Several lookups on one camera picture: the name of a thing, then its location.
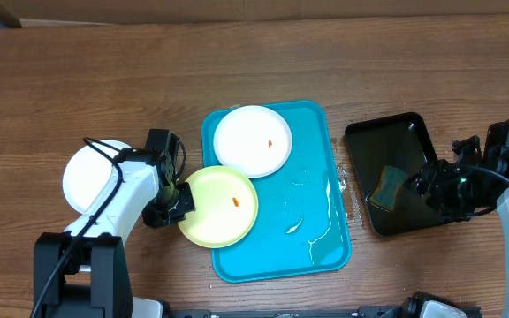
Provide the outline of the green yellow sponge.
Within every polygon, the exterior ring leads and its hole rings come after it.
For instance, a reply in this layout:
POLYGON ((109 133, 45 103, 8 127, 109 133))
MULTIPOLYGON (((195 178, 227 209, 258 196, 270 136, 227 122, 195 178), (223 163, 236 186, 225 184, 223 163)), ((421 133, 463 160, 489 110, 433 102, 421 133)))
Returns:
POLYGON ((394 211, 399 193, 407 179, 408 175, 401 169, 385 165, 368 201, 377 208, 394 211))

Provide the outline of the yellow-green plate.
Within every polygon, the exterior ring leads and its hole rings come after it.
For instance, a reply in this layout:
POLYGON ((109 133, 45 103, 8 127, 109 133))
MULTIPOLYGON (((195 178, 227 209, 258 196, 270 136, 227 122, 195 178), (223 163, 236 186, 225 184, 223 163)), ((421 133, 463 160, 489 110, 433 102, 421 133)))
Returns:
POLYGON ((253 183, 226 166, 210 166, 186 179, 195 210, 178 226, 198 246, 222 248, 243 239, 255 224, 259 201, 253 183))

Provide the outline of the white plate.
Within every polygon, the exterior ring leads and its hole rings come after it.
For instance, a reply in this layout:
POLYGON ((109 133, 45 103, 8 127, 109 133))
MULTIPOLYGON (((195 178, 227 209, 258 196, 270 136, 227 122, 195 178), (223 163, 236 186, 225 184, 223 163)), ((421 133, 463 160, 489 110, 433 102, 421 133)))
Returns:
POLYGON ((213 147, 217 160, 249 178, 278 171, 293 146, 292 131, 276 111, 259 105, 232 110, 217 124, 213 147))
POLYGON ((65 166, 62 189, 68 204, 80 214, 85 213, 96 199, 104 200, 115 182, 112 177, 111 161, 96 151, 113 159, 122 148, 129 145, 118 140, 102 140, 102 144, 95 142, 91 146, 85 145, 77 151, 65 166))

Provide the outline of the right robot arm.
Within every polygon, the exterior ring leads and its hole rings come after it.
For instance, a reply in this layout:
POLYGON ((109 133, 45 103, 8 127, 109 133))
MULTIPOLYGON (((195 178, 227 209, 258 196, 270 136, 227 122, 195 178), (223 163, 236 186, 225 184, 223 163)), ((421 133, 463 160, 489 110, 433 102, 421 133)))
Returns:
POLYGON ((509 317, 509 120, 489 126, 485 145, 473 136, 454 141, 454 163, 439 160, 424 166, 406 181, 441 216, 454 222, 498 213, 505 244, 506 294, 502 311, 509 317))

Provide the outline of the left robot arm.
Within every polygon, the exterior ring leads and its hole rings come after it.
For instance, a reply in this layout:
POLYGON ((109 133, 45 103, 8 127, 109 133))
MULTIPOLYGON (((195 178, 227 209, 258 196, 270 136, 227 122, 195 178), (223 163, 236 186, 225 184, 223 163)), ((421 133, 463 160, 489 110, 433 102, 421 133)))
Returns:
POLYGON ((179 182, 184 144, 165 129, 150 130, 143 148, 119 148, 115 155, 103 141, 84 141, 110 163, 110 177, 75 222, 36 240, 31 315, 166 317, 167 303, 133 296, 125 242, 138 220, 159 228, 195 210, 190 185, 179 182))

